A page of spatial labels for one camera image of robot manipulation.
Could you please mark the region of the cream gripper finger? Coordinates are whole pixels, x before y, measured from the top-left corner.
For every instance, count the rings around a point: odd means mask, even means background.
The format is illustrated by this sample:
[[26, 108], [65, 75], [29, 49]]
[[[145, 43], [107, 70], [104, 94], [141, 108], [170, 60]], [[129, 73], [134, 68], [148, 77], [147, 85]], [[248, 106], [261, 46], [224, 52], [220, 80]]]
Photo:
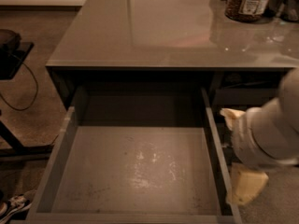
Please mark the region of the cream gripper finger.
[[228, 204], [246, 205], [257, 198], [265, 188], [269, 177], [266, 172], [250, 170], [242, 163], [234, 162], [231, 168], [231, 187], [226, 194]]

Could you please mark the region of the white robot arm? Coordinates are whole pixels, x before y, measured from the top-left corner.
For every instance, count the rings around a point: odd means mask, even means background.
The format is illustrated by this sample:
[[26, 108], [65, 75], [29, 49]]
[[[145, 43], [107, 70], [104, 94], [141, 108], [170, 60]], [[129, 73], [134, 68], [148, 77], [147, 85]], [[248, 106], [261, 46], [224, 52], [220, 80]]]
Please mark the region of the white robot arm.
[[226, 202], [246, 205], [263, 191], [270, 172], [299, 161], [299, 69], [280, 81], [278, 96], [263, 106], [223, 108], [221, 115], [239, 158], [232, 164]]

